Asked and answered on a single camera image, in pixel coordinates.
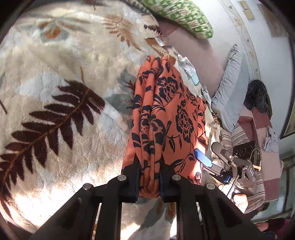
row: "black furry object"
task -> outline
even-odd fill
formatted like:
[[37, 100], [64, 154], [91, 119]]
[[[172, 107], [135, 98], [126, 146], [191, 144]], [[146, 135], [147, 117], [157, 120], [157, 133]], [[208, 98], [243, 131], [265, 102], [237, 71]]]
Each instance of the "black furry object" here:
[[256, 107], [260, 113], [269, 113], [267, 90], [260, 80], [253, 80], [248, 84], [244, 105], [248, 110]]

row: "pillow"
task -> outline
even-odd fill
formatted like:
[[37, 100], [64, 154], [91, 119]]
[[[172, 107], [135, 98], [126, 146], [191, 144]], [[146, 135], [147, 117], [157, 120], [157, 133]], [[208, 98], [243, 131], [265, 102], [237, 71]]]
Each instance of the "pillow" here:
[[211, 38], [213, 29], [191, 0], [139, 0], [149, 10], [180, 24], [197, 38]]
[[219, 89], [212, 98], [211, 107], [221, 119], [222, 126], [232, 132], [240, 116], [250, 80], [245, 56], [235, 44]]

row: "fabric fold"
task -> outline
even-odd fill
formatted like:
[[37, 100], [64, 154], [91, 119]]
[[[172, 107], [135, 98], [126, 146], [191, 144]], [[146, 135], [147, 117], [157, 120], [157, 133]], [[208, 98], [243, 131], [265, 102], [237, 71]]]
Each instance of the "fabric fold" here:
[[167, 57], [148, 56], [135, 82], [132, 129], [123, 168], [141, 164], [140, 195], [158, 197], [161, 158], [192, 183], [201, 183], [194, 149], [205, 153], [206, 100], [195, 97]]

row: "gray pillow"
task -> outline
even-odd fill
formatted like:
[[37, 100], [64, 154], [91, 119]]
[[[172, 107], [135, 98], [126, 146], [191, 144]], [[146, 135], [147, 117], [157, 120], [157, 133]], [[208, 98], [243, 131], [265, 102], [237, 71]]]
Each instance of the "gray pillow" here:
[[240, 116], [250, 80], [248, 65], [243, 52], [235, 44], [219, 89], [212, 98], [211, 107], [221, 119], [222, 126], [232, 132]]

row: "metal bolt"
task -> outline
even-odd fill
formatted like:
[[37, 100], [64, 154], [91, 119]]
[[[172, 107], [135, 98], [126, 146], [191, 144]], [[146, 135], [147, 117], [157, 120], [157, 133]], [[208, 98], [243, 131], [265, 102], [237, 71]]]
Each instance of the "metal bolt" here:
[[206, 185], [206, 188], [208, 188], [209, 190], [213, 190], [215, 188], [215, 185], [213, 183], [208, 183]]
[[174, 174], [174, 175], [172, 176], [172, 179], [175, 180], [175, 181], [178, 181], [178, 180], [181, 179], [181, 177], [180, 177], [178, 174]]
[[125, 181], [126, 179], [127, 179], [127, 177], [125, 175], [118, 176], [119, 181]]
[[92, 187], [92, 184], [90, 184], [90, 183], [85, 183], [84, 185], [83, 185], [83, 189], [84, 190], [88, 190], [88, 189], [90, 189]]

